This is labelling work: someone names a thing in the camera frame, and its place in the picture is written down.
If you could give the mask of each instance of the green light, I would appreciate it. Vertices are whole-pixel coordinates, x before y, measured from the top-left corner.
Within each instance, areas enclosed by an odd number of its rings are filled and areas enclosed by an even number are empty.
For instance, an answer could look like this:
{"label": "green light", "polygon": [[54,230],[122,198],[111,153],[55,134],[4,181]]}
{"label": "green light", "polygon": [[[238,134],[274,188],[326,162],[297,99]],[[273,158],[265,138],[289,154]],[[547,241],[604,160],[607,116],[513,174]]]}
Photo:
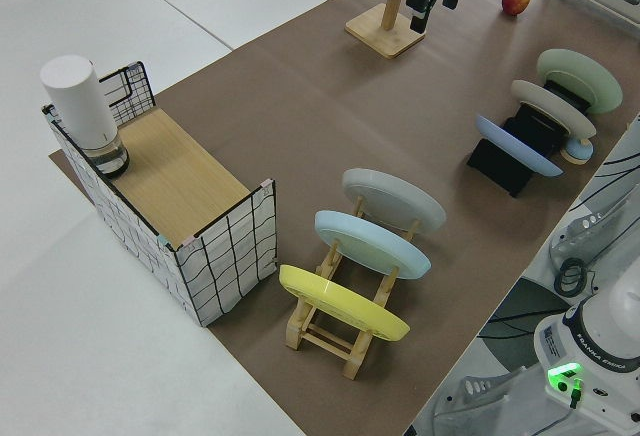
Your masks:
{"label": "green light", "polygon": [[563,382],[563,378],[570,378],[582,370],[578,363],[567,363],[547,371],[547,377],[551,387],[559,389],[558,384]]}
{"label": "green light", "polygon": [[558,376],[559,374],[562,373],[567,373],[569,371],[573,371],[574,373],[577,373],[579,370],[581,369],[580,365],[578,363],[567,363],[567,364],[563,364],[562,366],[558,366],[557,368],[551,368],[548,373],[549,376]]}

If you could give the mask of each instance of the small plate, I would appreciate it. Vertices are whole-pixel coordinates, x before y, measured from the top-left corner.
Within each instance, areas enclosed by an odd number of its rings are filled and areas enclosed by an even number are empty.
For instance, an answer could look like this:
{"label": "small plate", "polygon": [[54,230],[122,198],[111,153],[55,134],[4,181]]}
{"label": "small plate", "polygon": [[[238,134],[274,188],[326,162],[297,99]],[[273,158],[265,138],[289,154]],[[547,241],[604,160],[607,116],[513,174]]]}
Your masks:
{"label": "small plate", "polygon": [[399,269],[398,278],[418,279],[431,268],[431,262],[418,248],[391,231],[370,221],[337,211],[318,211],[315,228],[331,246],[338,241],[338,252],[373,271],[390,274]]}
{"label": "small plate", "polygon": [[551,80],[589,101],[589,113],[612,111],[622,103],[622,88],[600,63],[568,49],[548,49],[538,57],[538,77]]}
{"label": "small plate", "polygon": [[558,166],[540,153],[535,152],[519,139],[507,133],[500,126],[493,124],[484,116],[476,115],[476,127],[478,131],[480,131],[480,134],[504,152],[520,161],[531,171],[548,177],[562,174],[562,170]]}
{"label": "small plate", "polygon": [[596,134],[596,127],[585,115],[537,84],[516,79],[511,83],[511,94],[521,103],[554,120],[576,139],[589,139]]}
{"label": "small plate", "polygon": [[435,231],[446,221],[442,206],[411,183],[372,169],[349,169],[342,175],[342,189],[356,202],[364,198],[363,211],[372,219],[407,231],[418,219],[416,233]]}
{"label": "small plate", "polygon": [[382,306],[309,271],[283,264],[280,284],[320,311],[378,338],[398,341],[409,332],[407,323]]}

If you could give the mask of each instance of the wooden mug stand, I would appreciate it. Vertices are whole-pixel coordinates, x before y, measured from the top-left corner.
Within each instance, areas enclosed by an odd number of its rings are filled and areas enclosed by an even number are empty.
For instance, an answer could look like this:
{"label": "wooden mug stand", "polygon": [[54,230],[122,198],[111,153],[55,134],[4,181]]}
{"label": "wooden mug stand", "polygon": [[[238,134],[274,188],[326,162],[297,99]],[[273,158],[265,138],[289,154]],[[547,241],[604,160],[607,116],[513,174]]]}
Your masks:
{"label": "wooden mug stand", "polygon": [[[362,196],[358,197],[356,202],[354,215],[356,217],[364,217],[362,211]],[[413,226],[404,234],[404,239],[411,241],[418,229],[420,222],[416,220]],[[337,251],[338,242],[334,242],[329,252],[325,256],[322,263],[316,268],[316,274],[325,279],[331,280],[338,265],[342,260],[342,255]],[[396,282],[399,269],[394,268],[390,274],[385,275],[380,282],[380,286],[376,291],[373,302],[381,307],[385,307]],[[342,375],[351,380],[355,379],[360,366],[369,349],[369,345],[373,339],[370,331],[359,331],[354,343],[345,341],[335,334],[321,328],[313,323],[313,317],[317,308],[307,303],[304,299],[299,298],[296,308],[287,322],[286,344],[292,349],[297,350],[303,339],[320,346],[332,354],[345,360],[342,369]]]}
{"label": "wooden mug stand", "polygon": [[409,18],[398,14],[402,0],[387,0],[347,22],[345,30],[375,49],[387,59],[393,59],[424,39],[424,33],[409,28]]}

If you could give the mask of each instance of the black wire frame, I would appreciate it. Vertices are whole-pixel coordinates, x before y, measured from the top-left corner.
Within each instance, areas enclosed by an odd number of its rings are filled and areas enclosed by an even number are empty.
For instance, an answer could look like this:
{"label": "black wire frame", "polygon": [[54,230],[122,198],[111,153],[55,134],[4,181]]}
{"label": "black wire frame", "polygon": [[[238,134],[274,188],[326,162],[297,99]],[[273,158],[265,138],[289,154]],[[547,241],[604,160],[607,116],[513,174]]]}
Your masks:
{"label": "black wire frame", "polygon": [[[155,106],[142,62],[132,63],[99,81],[118,125]],[[205,326],[228,312],[255,284],[276,270],[275,181],[265,181],[226,213],[198,230],[190,244],[183,243],[174,249],[75,144],[55,107],[49,104],[42,108],[42,112],[47,116],[65,156],[105,223],[198,324]],[[217,231],[221,222],[226,228],[222,236],[228,238],[231,245],[226,259],[212,251],[219,237]],[[250,231],[239,236],[237,229],[241,227],[250,228]],[[202,248],[196,249],[196,252],[204,250],[207,257],[212,253],[213,263],[208,265],[208,269],[214,282],[221,282],[214,294],[210,290],[204,291],[200,287],[200,274],[192,274],[191,268],[185,265],[197,241],[202,241]],[[234,245],[245,250],[236,251]],[[219,269],[220,264],[225,265],[224,271],[218,271],[217,277],[213,276],[214,266],[217,265]]]}

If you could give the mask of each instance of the wooden board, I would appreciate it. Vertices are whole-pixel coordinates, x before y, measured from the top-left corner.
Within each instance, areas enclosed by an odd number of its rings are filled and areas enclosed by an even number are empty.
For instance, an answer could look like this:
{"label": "wooden board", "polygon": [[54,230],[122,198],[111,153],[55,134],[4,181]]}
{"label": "wooden board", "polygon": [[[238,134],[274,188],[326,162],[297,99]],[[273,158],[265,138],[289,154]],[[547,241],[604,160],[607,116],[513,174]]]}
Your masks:
{"label": "wooden board", "polygon": [[424,33],[411,30],[411,21],[401,14],[398,14],[391,29],[384,29],[381,26],[384,10],[385,5],[378,4],[349,21],[345,30],[385,58],[392,59],[422,41]]}
{"label": "wooden board", "polygon": [[249,194],[160,108],[119,132],[130,164],[114,185],[174,248]]}

